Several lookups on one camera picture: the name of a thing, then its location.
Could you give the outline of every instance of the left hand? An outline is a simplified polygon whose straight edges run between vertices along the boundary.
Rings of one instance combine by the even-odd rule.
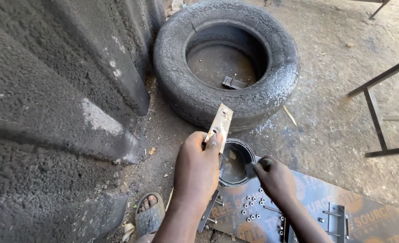
[[[196,131],[191,134],[178,152],[174,174],[173,197],[190,207],[205,211],[219,182],[219,150],[223,136],[214,134],[202,151],[207,134]]]

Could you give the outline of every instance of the concrete wall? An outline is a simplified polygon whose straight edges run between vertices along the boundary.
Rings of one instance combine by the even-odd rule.
[[[0,0],[0,242],[88,242],[121,223],[163,21],[155,0]]]

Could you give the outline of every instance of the cracked tire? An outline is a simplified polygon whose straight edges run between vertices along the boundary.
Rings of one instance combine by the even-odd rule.
[[[191,48],[191,37],[213,25],[238,27],[263,45],[267,62],[262,78],[254,85],[241,90],[218,89],[189,69],[186,49]],[[237,46],[240,38],[229,38]],[[298,49],[288,30],[264,10],[232,0],[205,1],[181,9],[159,31],[153,55],[164,99],[182,118],[205,129],[221,103],[234,111],[230,131],[246,130],[269,118],[294,91],[300,68]]]

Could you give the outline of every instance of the rubber slipper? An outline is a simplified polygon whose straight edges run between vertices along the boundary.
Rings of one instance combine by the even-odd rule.
[[[142,202],[148,198],[148,196],[155,196],[158,202],[150,207],[149,209],[145,210],[144,212],[140,212],[140,208]],[[143,196],[136,207],[135,212],[135,222],[136,222],[136,231],[138,232],[138,238],[156,232],[162,221],[165,217],[165,207],[164,201],[162,197],[157,192],[150,192]]]

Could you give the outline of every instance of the concrete floor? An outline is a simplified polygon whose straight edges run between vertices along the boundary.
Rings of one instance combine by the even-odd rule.
[[[363,157],[365,152],[379,150],[379,142],[364,97],[345,97],[348,91],[399,63],[399,1],[391,1],[374,20],[367,17],[379,7],[376,3],[249,2],[271,12],[298,45],[300,78],[286,103],[297,126],[280,110],[255,128],[230,137],[247,142],[258,156],[272,154],[291,169],[399,207],[399,156]],[[140,123],[142,134],[138,134],[147,154],[139,164],[125,168],[121,188],[130,194],[128,222],[135,222],[133,206],[149,191],[159,192],[166,205],[180,143],[199,130],[168,107],[155,80],[150,80],[148,88],[150,110]],[[374,91],[384,114],[399,114],[399,74]],[[387,122],[386,130],[393,146],[398,147],[399,122]],[[152,147],[157,150],[148,155]],[[118,242],[120,235],[115,234],[113,240]],[[196,239],[198,243],[229,241],[229,235],[207,230]]]

